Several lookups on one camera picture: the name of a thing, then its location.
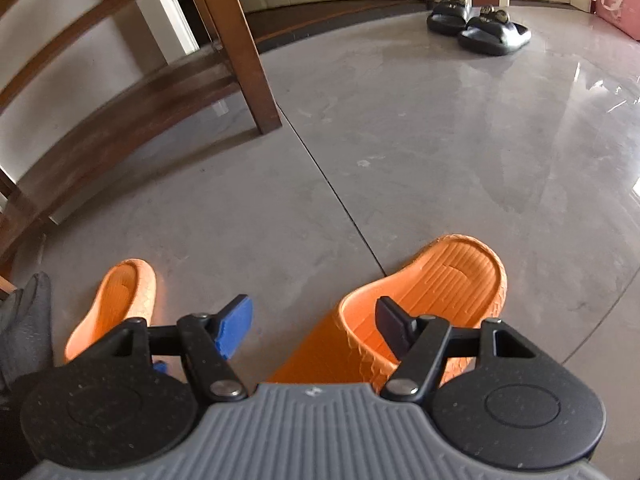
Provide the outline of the orange slipper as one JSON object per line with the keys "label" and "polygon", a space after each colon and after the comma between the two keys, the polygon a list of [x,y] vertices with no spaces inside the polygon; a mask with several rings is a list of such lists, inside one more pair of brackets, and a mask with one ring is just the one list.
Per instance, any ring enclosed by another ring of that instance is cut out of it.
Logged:
{"label": "orange slipper", "polygon": [[157,292],[152,266],[142,259],[127,259],[105,274],[92,305],[70,334],[64,359],[70,362],[126,318],[151,322]]}
{"label": "orange slipper", "polygon": [[498,255],[475,237],[447,234],[403,268],[347,294],[269,378],[275,384],[353,384],[380,390],[399,361],[384,339],[403,347],[416,318],[437,316],[459,328],[498,318],[508,278]]}

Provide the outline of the dark grey textured slipper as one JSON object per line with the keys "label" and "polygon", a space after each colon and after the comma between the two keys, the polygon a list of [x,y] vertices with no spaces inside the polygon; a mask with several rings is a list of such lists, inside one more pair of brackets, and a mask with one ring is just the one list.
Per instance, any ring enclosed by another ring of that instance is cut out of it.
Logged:
{"label": "dark grey textured slipper", "polygon": [[51,281],[44,272],[1,301],[0,344],[2,398],[18,378],[53,366]]}

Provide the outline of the brown wooden shoe rack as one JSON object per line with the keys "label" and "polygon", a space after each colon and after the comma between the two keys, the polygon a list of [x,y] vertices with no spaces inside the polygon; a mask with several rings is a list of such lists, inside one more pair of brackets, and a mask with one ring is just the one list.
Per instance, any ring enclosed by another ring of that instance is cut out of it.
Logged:
{"label": "brown wooden shoe rack", "polygon": [[[1,91],[8,108],[18,95],[90,29],[134,0],[102,0],[32,56]],[[194,0],[208,32],[218,39],[166,65],[107,101],[38,159],[17,182],[1,177],[8,200],[1,214],[1,259],[81,188],[168,128],[241,92],[258,131],[281,119],[240,0]]]}

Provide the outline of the black sandal right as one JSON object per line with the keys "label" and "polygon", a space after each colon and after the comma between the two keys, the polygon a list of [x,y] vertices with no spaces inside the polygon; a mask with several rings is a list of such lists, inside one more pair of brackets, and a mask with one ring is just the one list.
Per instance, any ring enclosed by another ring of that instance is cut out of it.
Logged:
{"label": "black sandal right", "polygon": [[482,6],[480,14],[473,16],[458,33],[460,46],[471,52],[491,56],[512,54],[532,39],[528,27],[511,20],[506,10]]}

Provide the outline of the black sandal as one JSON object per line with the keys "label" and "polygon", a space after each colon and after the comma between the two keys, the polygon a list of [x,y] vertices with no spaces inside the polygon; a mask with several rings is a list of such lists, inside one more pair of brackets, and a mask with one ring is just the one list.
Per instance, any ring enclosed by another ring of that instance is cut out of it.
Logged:
{"label": "black sandal", "polygon": [[439,0],[426,19],[431,32],[444,36],[457,36],[465,29],[471,15],[469,0]]}
{"label": "black sandal", "polygon": [[473,16],[458,33],[460,46],[471,52],[491,56],[512,54],[532,39],[528,27],[511,20],[506,10],[482,6],[480,14]]}

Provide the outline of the black sandal left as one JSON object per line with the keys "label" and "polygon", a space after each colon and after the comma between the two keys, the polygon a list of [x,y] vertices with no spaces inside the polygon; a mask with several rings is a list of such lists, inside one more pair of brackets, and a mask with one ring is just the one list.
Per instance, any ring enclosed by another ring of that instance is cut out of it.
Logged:
{"label": "black sandal left", "polygon": [[439,0],[426,19],[431,32],[444,36],[457,36],[465,29],[471,15],[469,0]]}

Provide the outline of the pink paper bag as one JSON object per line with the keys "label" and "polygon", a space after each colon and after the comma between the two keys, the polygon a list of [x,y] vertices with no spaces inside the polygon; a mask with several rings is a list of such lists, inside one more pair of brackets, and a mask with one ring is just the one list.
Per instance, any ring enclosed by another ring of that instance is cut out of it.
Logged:
{"label": "pink paper bag", "polygon": [[639,0],[596,0],[596,14],[634,41],[640,39]]}

